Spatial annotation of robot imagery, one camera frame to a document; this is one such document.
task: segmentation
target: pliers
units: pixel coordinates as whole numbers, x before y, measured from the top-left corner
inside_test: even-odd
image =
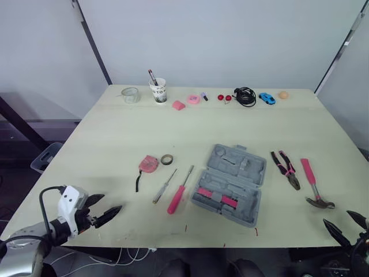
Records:
[[[272,155],[273,161],[278,166],[279,170],[281,171],[282,175],[285,175],[288,179],[288,182],[295,188],[296,190],[300,190],[300,183],[299,180],[295,176],[295,169],[292,166],[291,161],[288,159],[286,154],[283,151],[279,151],[279,154],[284,159],[287,164],[287,168],[285,168],[277,159],[276,154],[274,152],[270,153]]]

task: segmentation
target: blue toy car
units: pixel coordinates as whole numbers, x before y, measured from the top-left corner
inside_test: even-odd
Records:
[[[276,103],[275,99],[272,97],[272,95],[267,94],[265,92],[259,94],[259,98],[261,100],[263,100],[265,103],[269,104],[269,105],[273,105]]]

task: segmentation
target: gray tool case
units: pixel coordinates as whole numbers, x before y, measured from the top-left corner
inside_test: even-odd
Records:
[[[247,227],[256,225],[261,200],[266,159],[249,154],[246,147],[216,144],[198,180],[191,201]],[[212,195],[198,193],[199,188]],[[225,204],[222,197],[237,201],[236,208]]]

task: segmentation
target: wooden tabletop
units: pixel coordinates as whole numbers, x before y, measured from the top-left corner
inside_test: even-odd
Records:
[[[136,87],[141,100],[126,104],[120,92]],[[277,103],[257,99],[245,108],[234,99],[229,104],[217,95],[233,89],[167,87],[168,101],[157,105],[147,86],[111,85],[77,126],[41,175],[3,232],[7,238],[22,227],[42,221],[39,192],[49,186],[73,185],[89,194],[106,196],[91,208],[99,216],[122,204],[120,213],[99,229],[90,228],[65,245],[101,247],[309,247],[337,245],[324,227],[323,218],[336,224],[353,243],[361,231],[345,212],[368,216],[368,163],[311,90],[256,89]],[[209,101],[186,103],[190,94],[206,92]],[[186,104],[177,111],[175,100]],[[194,205],[189,197],[214,145],[243,145],[247,152],[267,160],[257,231]],[[296,169],[301,190],[296,191],[273,163],[270,151],[283,150]],[[135,192],[138,165],[146,155],[158,159],[174,156],[173,164],[160,164],[143,173]],[[300,158],[309,158],[321,195],[336,209],[319,209],[305,197],[314,197]],[[167,207],[183,182],[190,165],[194,171],[186,184],[183,201],[173,215]],[[173,170],[176,175],[160,201],[153,197]],[[44,195],[49,220],[57,216],[60,195]]]

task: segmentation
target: egg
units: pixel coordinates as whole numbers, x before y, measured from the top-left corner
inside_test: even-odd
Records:
[[[281,91],[278,94],[278,96],[279,96],[280,99],[287,99],[288,98],[288,92],[287,91]]]

